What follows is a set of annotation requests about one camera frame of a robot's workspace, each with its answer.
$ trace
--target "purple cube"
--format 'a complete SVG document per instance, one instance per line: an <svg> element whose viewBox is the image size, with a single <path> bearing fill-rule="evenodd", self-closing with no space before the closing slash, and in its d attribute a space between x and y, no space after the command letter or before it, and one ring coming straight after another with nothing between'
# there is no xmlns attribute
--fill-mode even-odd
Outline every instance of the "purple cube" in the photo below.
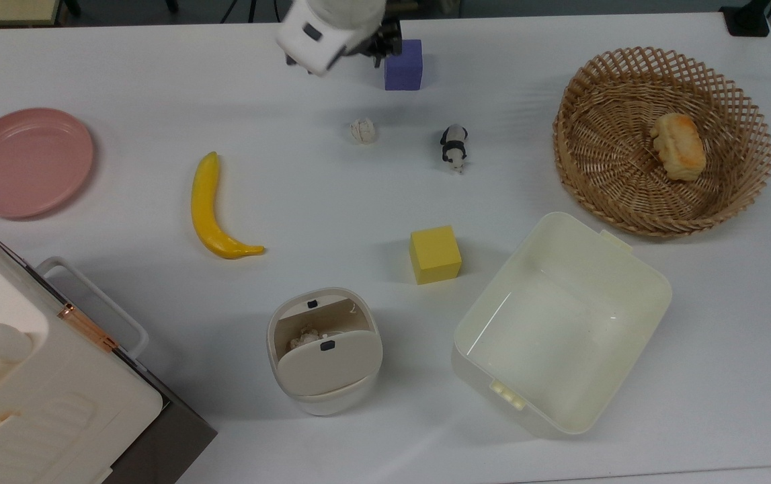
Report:
<svg viewBox="0 0 771 484"><path fill-rule="evenodd" d="M421 89L421 41L403 41L403 53L385 58L385 91L418 91Z"/></svg>

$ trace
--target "woven basket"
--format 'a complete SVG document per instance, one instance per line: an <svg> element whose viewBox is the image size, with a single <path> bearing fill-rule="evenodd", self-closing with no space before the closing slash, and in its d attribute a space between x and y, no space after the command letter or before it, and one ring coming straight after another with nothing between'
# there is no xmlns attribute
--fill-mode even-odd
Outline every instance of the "woven basket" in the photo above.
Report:
<svg viewBox="0 0 771 484"><path fill-rule="evenodd" d="M666 113L696 123L707 163L673 181L650 131ZM674 51L606 52L579 69L553 125L555 166L577 202L631 233L683 236L753 203L770 177L770 135L759 107L730 80Z"/></svg>

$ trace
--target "white container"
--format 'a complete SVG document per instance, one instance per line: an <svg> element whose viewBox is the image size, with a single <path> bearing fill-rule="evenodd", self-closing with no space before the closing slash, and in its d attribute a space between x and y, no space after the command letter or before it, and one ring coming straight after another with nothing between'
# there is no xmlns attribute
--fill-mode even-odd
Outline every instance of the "white container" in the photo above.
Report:
<svg viewBox="0 0 771 484"><path fill-rule="evenodd" d="M0 246L0 482L102 482L161 395L14 257Z"/></svg>
<svg viewBox="0 0 771 484"><path fill-rule="evenodd" d="M590 429L672 299L630 250L546 215L456 328L456 373L541 437Z"/></svg>
<svg viewBox="0 0 771 484"><path fill-rule="evenodd" d="M291 350L290 341L305 327L321 339ZM382 365L382 340L369 307L342 288L312 291L278 307L269 322L268 352L280 388L313 415L361 401Z"/></svg>

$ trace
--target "copper hinge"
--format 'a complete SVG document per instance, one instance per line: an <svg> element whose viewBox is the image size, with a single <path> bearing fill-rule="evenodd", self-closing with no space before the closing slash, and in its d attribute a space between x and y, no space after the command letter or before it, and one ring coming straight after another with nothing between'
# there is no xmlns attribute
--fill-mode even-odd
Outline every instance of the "copper hinge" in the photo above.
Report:
<svg viewBox="0 0 771 484"><path fill-rule="evenodd" d="M87 337L88 340L95 343L95 345L105 353L110 353L119 346L119 343L117 343L114 338L105 333L99 325L96 325L92 319L87 315L84 315L82 311L78 311L77 307L71 303L66 304L56 316L69 323L75 331L78 331L78 333Z"/></svg>

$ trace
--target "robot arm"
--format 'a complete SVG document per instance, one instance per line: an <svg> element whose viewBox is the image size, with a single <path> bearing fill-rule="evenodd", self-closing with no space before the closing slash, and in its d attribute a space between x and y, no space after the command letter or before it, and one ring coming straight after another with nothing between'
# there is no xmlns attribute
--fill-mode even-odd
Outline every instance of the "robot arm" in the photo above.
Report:
<svg viewBox="0 0 771 484"><path fill-rule="evenodd" d="M294 0L278 28L287 64L324 76L345 55L382 58L401 52L400 24L386 19L386 0Z"/></svg>

